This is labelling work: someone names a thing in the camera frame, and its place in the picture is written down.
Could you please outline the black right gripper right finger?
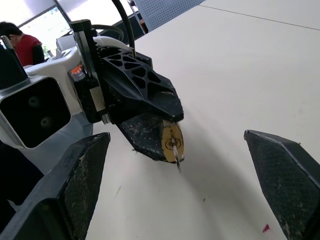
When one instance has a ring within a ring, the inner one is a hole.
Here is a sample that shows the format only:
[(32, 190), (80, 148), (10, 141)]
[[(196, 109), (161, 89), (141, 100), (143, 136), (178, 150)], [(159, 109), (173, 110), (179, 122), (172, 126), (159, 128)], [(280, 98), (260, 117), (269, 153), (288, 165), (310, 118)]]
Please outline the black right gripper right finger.
[(320, 238), (320, 165), (278, 135), (246, 130), (244, 140), (268, 205), (288, 240)]

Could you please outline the flat finger of the black left gripper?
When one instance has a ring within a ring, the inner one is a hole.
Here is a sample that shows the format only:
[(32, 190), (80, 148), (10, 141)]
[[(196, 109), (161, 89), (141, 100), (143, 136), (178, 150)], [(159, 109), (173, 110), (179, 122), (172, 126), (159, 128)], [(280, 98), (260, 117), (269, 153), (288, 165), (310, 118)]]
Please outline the flat finger of the black left gripper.
[(157, 115), (137, 115), (116, 126), (135, 151), (154, 161), (167, 162), (162, 134), (165, 124), (171, 123)]

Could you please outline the lattice finger of the black left gripper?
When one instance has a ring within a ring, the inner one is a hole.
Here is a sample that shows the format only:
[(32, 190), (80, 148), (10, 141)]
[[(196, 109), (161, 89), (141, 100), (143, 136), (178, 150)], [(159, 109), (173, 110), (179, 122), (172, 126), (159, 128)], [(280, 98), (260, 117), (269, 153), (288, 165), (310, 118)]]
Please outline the lattice finger of the black left gripper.
[(140, 114), (181, 121), (184, 111), (171, 81), (135, 58), (130, 50), (100, 47), (97, 75), (107, 113), (112, 121), (127, 121)]

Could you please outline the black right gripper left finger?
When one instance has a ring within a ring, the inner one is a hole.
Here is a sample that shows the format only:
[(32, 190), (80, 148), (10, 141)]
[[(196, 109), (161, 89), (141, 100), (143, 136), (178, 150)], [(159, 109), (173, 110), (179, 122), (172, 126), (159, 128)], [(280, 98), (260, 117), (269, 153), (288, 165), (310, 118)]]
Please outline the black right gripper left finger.
[(98, 201), (109, 132), (72, 144), (33, 188), (2, 240), (84, 240)]

